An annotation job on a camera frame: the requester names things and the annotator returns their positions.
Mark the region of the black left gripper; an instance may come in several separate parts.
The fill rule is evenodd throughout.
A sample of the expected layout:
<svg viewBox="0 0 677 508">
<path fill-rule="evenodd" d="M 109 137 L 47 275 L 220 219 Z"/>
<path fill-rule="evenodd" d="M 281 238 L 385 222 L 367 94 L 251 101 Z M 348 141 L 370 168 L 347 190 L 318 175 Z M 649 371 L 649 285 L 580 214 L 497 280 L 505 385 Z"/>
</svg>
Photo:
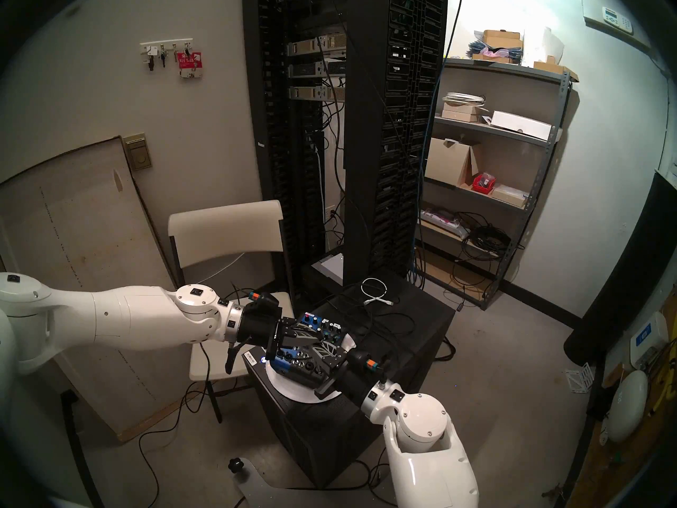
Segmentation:
<svg viewBox="0 0 677 508">
<path fill-rule="evenodd" d="M 284 318 L 278 303 L 250 303 L 240 317 L 239 342 L 266 349 L 266 359 L 273 370 L 290 369 L 290 349 L 281 348 L 285 337 L 320 339 L 313 324 Z"/>
</svg>

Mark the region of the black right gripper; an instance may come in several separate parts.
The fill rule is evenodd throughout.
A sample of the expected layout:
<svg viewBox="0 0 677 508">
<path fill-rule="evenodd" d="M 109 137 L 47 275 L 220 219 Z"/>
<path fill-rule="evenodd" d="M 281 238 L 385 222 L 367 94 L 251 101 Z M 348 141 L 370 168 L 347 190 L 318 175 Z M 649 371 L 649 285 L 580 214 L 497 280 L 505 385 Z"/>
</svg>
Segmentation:
<svg viewBox="0 0 677 508">
<path fill-rule="evenodd" d="M 336 369 L 345 361 L 347 352 L 331 342 L 311 345 L 311 355 L 321 369 Z M 313 394 L 318 400 L 331 400 L 343 394 L 356 407 L 361 408 L 378 375 L 362 366 L 343 365 L 333 377 L 327 378 Z"/>
</svg>

